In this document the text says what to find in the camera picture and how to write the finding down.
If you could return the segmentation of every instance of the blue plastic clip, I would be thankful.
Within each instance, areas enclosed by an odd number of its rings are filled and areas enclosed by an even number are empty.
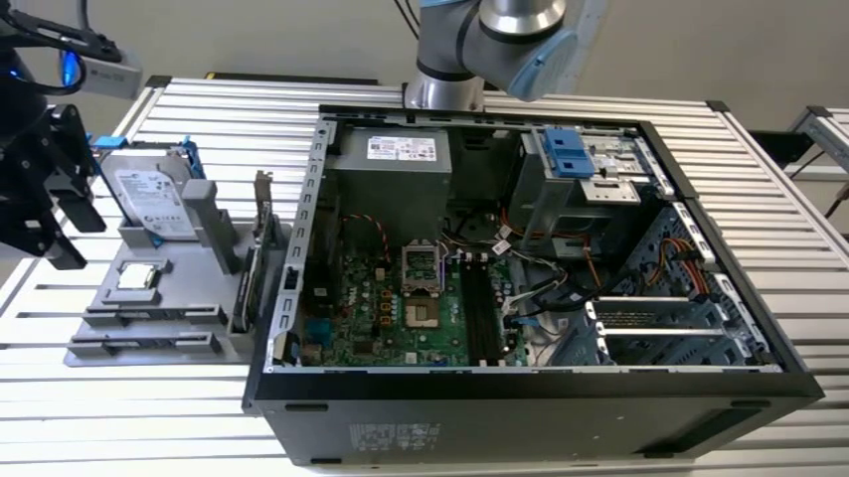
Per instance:
[[[596,166],[584,148],[579,131],[547,128],[543,132],[543,149],[548,154],[557,177],[593,177]]]
[[[121,149],[127,143],[125,136],[102,136],[95,141],[95,147],[99,149]]]

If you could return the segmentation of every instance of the aluminum table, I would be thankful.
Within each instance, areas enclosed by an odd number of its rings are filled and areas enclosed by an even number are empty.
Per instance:
[[[274,172],[276,210],[290,220],[321,103],[398,106],[401,89],[171,79],[145,89],[115,134],[162,142],[191,134],[218,181],[219,207],[236,219],[254,215],[256,171]],[[90,266],[58,271],[47,261],[26,259],[0,291],[0,463],[13,464],[0,468],[5,476],[849,475],[849,244],[733,115],[703,101],[559,95],[521,103],[500,93],[489,93],[488,110],[655,123],[827,398],[685,464],[297,468],[266,422],[242,413],[248,366],[63,365],[65,346],[121,244],[118,208],[97,183],[107,232],[83,235],[66,226]]]

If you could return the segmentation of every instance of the wire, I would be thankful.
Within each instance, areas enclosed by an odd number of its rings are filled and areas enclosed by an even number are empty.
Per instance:
[[[835,199],[835,202],[832,202],[831,207],[828,208],[828,211],[826,211],[826,218],[831,219],[832,216],[835,215],[835,212],[838,211],[838,208],[840,207],[840,204],[844,201],[842,199]]]
[[[93,30],[93,24],[90,23],[90,0],[78,0],[78,20],[81,23],[81,30]]]
[[[30,30],[18,22],[18,20],[15,19],[15,16],[13,16],[9,12],[0,14],[0,20],[9,23],[15,30],[25,32],[33,37],[37,37],[39,41],[42,41],[45,46],[53,47],[58,50],[73,53],[75,56],[75,61],[78,62],[78,70],[79,70],[78,80],[67,86],[53,86],[50,84],[42,84],[39,82],[34,82],[27,79],[23,79],[17,75],[10,75],[13,80],[26,85],[38,94],[46,94],[50,96],[67,96],[78,92],[81,88],[83,87],[83,83],[90,77],[90,71],[89,71],[86,62],[83,61],[83,57],[81,56],[81,53],[78,53],[78,51],[74,49],[71,44],[69,44],[67,42],[63,42],[62,40],[58,40],[57,38],[49,37],[47,35],[43,35],[39,32]]]
[[[398,0],[393,0],[396,2],[396,7],[398,7],[398,12],[401,13],[401,16],[404,17],[404,21],[408,24],[408,27],[410,28],[410,33],[413,34],[413,36],[416,37],[416,39],[420,39],[420,34],[416,31],[416,27],[413,27],[413,23],[410,23],[410,19],[408,18],[408,12],[405,11],[404,7],[401,6],[401,3],[398,2]]]
[[[816,161],[816,160],[818,160],[818,159],[823,156],[823,154],[826,154],[826,151],[820,151],[818,154],[815,154],[815,156],[814,156],[811,159],[808,159],[808,162],[806,162],[806,163],[800,166],[800,168],[799,168],[799,169],[796,169],[796,171],[793,171],[793,173],[791,174],[791,176],[789,176],[791,180],[792,180],[792,179],[793,179],[793,178],[799,175],[799,173],[800,173],[802,171],[804,171],[804,170],[806,170],[806,167],[808,167],[811,164],[814,164],[814,161]]]
[[[416,10],[413,9],[413,7],[410,6],[410,0],[405,0],[405,3],[408,4],[408,10],[410,10],[410,17],[413,17],[413,22],[416,23],[416,26],[421,26],[422,24],[420,23],[420,19],[416,16]]]
[[[667,269],[667,245],[671,244],[676,249],[676,252],[691,251],[695,250],[693,246],[681,238],[664,238],[661,240],[661,246],[659,247],[659,267],[655,270],[655,273],[649,277],[647,284],[649,286],[655,286],[655,284],[660,281],[661,276],[664,276],[664,271]],[[693,282],[693,287],[696,288],[700,294],[709,293],[711,288],[708,286],[708,281],[705,277],[700,273],[696,263],[692,260],[683,260],[683,267],[685,272],[691,276],[691,280]]]
[[[677,243],[681,244],[681,247],[685,250],[688,250],[688,251],[696,250],[696,247],[693,246],[693,244],[689,243],[685,239],[673,238],[673,240]],[[700,268],[697,267],[696,261],[695,260],[685,260],[684,263],[685,263],[685,269],[689,270],[688,272],[691,274],[691,279],[693,280],[693,283],[695,283],[695,285],[697,287],[697,290],[701,293],[711,293],[712,289],[711,289],[711,286],[708,286],[708,280],[705,279],[705,276],[700,272]]]
[[[350,214],[342,217],[344,222],[348,222],[350,219],[368,220],[377,227],[377,231],[381,233],[381,241],[384,242],[384,258],[386,258],[386,262],[389,263],[392,261],[389,257],[389,238],[386,236],[386,230],[384,229],[384,225],[373,216],[368,216],[366,214]]]

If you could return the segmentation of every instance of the cables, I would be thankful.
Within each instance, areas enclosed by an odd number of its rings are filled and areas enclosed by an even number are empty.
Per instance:
[[[683,238],[664,238],[659,247],[659,267],[656,268],[655,273],[652,273],[649,280],[647,280],[647,284],[649,286],[655,286],[655,284],[661,280],[661,276],[664,276],[664,271],[667,269],[667,245],[671,245],[673,247],[677,254],[688,254],[688,252],[696,251],[691,243]],[[696,288],[697,292],[700,294],[711,293],[708,281],[705,280],[705,276],[703,276],[697,268],[695,260],[692,258],[684,258],[683,266],[685,268],[685,272],[691,276],[693,287]]]
[[[90,23],[90,0],[78,0],[78,21],[81,23],[81,30],[93,30],[93,24]]]
[[[0,20],[9,23],[15,30],[37,38],[46,47],[51,47],[65,52],[69,52],[69,54],[74,56],[74,59],[78,63],[78,80],[67,86],[53,86],[50,84],[42,84],[39,82],[34,82],[27,79],[23,79],[18,75],[10,75],[13,80],[26,85],[37,94],[45,94],[51,96],[67,96],[78,92],[81,88],[83,87],[83,83],[86,82],[89,78],[90,71],[87,69],[86,62],[83,61],[83,57],[75,50],[71,43],[63,42],[62,40],[57,38],[49,37],[41,32],[30,30],[25,25],[21,24],[21,22],[15,19],[15,16],[10,14],[10,12],[0,13]]]
[[[381,241],[384,242],[384,258],[386,258],[388,263],[392,262],[389,257],[389,238],[386,237],[386,231],[384,230],[381,222],[373,216],[368,216],[366,214],[352,214],[345,216],[342,217],[342,222],[345,223],[352,219],[364,219],[374,224],[377,231],[381,233]]]
[[[410,10],[410,16],[413,17],[413,22],[416,23],[416,26],[421,26],[422,24],[420,23],[420,19],[416,16],[416,10],[413,10],[413,6],[410,5],[410,0],[405,0],[405,3],[408,4],[408,10]]]
[[[816,161],[820,157],[823,157],[823,154],[826,154],[826,151],[820,151],[818,154],[815,154],[815,156],[814,156],[811,159],[808,159],[808,162],[806,162],[806,163],[802,165],[802,167],[800,167],[799,169],[796,169],[796,171],[795,171],[795,172],[789,175],[791,180],[792,180],[792,179],[793,179],[793,178],[799,175],[799,173],[800,173],[802,171],[804,171],[804,170],[806,170],[806,168],[807,168],[811,164],[814,164],[814,161]]]
[[[413,26],[413,23],[410,21],[410,18],[408,17],[408,11],[404,9],[404,7],[401,6],[401,2],[398,0],[393,0],[396,2],[396,7],[398,7],[398,12],[401,13],[401,16],[404,17],[404,21],[408,24],[408,28],[410,28],[410,33],[413,34],[413,36],[416,37],[416,39],[420,39],[420,33],[416,30],[416,27]]]
[[[512,234],[520,236],[521,238],[525,236],[525,231],[523,229],[517,229],[508,220],[508,209],[502,208],[502,225],[510,229]],[[533,237],[543,237],[544,233],[537,232],[533,234]],[[593,258],[591,256],[592,248],[591,248],[591,238],[589,234],[563,234],[555,233],[553,237],[559,237],[561,239],[584,239],[584,257],[587,258],[587,266],[589,268],[591,274],[593,275],[593,281],[596,282],[596,287],[601,287],[601,279],[599,278],[599,272],[596,271],[596,264],[593,263]]]

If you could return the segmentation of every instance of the green circuit board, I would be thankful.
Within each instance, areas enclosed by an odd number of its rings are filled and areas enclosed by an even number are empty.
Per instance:
[[[422,265],[420,270],[426,268],[425,263]],[[380,263],[372,257],[350,255],[344,258],[340,313],[330,320],[330,338],[321,353],[322,365],[469,366],[461,262],[448,260],[445,289],[438,298],[405,297],[401,292],[401,267],[389,268],[384,280],[378,280],[377,266]],[[498,317],[497,290],[502,295],[513,292],[513,284],[504,261],[493,262],[489,270]],[[428,320],[417,321],[417,315],[412,315],[417,309],[426,314]],[[525,355],[520,336],[516,351],[505,355],[506,366],[517,366],[517,361],[524,363]]]

